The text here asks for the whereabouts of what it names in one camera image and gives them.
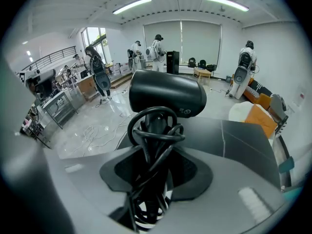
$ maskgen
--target sofa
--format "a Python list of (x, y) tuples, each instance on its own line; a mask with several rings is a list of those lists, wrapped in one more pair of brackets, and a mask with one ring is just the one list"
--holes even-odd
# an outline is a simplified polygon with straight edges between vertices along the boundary
[[(231, 84), (233, 84), (234, 75), (232, 75)], [(268, 110), (271, 102), (272, 92), (262, 84), (250, 78), (248, 86), (243, 95), (253, 104), (261, 105), (265, 110)]]

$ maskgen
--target window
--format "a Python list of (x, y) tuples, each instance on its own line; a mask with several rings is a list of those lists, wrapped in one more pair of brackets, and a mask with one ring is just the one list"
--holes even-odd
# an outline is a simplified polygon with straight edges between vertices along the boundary
[(92, 44), (96, 39), (99, 39), (99, 29), (98, 28), (87, 28), (90, 44)]
[(157, 34), (164, 38), (162, 45), (167, 51), (179, 51), (181, 55), (180, 21), (165, 21), (144, 26), (145, 43), (149, 47)]
[[(112, 62), (112, 58), (109, 51), (107, 38), (104, 36), (105, 34), (105, 28), (85, 28), (85, 30), (81, 33), (81, 37), (84, 47), (92, 45), (101, 56), (102, 61), (104, 63), (110, 63)], [(100, 43), (96, 42), (96, 45), (93, 44), (100, 37), (104, 39)]]
[(100, 28), (100, 33), (101, 36), (105, 35), (106, 34), (105, 28)]
[(187, 63), (193, 57), (196, 62), (205, 60), (207, 64), (217, 64), (220, 32), (220, 25), (182, 21), (183, 52), (180, 55), (182, 63)]
[(166, 51), (179, 51), (180, 64), (187, 65), (190, 58), (196, 62), (217, 64), (220, 48), (220, 25), (199, 21), (166, 21), (144, 26), (146, 46), (161, 34)]
[(87, 29), (85, 29), (82, 33), (82, 42), (84, 44), (84, 48), (86, 48), (87, 46), (90, 45), (89, 40), (88, 40), (88, 36), (87, 36)]

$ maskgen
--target backpack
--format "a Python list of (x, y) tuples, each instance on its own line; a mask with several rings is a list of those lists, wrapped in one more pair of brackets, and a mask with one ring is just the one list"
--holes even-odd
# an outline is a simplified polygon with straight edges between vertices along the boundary
[(198, 63), (198, 67), (199, 68), (206, 68), (206, 61), (205, 60), (200, 60), (200, 62)]
[(238, 61), (238, 65), (245, 69), (249, 69), (253, 63), (253, 60), (248, 52), (243, 52)]
[(154, 40), (152, 43), (152, 46), (146, 49), (145, 53), (146, 53), (147, 60), (155, 60), (159, 57), (159, 54), (156, 49), (156, 43), (157, 41)]
[(209, 72), (213, 72), (216, 70), (216, 65), (215, 64), (208, 64), (206, 69), (209, 71)]
[(102, 60), (97, 56), (94, 56), (90, 60), (90, 68), (95, 75), (105, 72), (105, 64), (103, 64)]
[(196, 60), (194, 57), (189, 58), (189, 63), (187, 65), (189, 68), (195, 68), (196, 67)]

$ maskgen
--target black cap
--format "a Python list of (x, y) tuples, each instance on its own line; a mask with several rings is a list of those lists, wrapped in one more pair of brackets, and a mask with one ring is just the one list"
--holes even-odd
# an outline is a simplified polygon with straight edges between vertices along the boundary
[(155, 36), (155, 39), (158, 40), (158, 41), (164, 40), (164, 38), (162, 38), (160, 34), (157, 34)]
[(251, 49), (254, 49), (254, 43), (250, 40), (247, 41), (246, 45), (245, 45), (246, 48), (251, 48)]

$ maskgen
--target fluorescent light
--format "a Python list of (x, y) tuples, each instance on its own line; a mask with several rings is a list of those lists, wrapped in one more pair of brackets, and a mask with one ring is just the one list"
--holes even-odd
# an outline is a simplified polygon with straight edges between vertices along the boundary
[(219, 2), (219, 3), (222, 3), (222, 4), (226, 4), (228, 6), (232, 6), (236, 9), (239, 9), (239, 10), (242, 10), (242, 11), (249, 11), (249, 8), (244, 6), (244, 5), (241, 5), (237, 2), (233, 2), (231, 0), (208, 0), (208, 1), (214, 1), (214, 2)]
[(119, 9), (117, 9), (117, 10), (114, 10), (113, 14), (117, 15), (117, 14), (119, 14), (119, 13), (121, 13), (121, 12), (127, 10), (127, 9), (130, 9), (130, 8), (135, 7), (137, 5), (140, 5), (140, 4), (143, 4), (143, 3), (146, 3), (146, 2), (151, 2), (151, 1), (152, 0), (137, 0), (137, 1), (134, 1), (134, 2), (132, 2), (130, 4), (127, 4), (127, 5), (119, 8)]

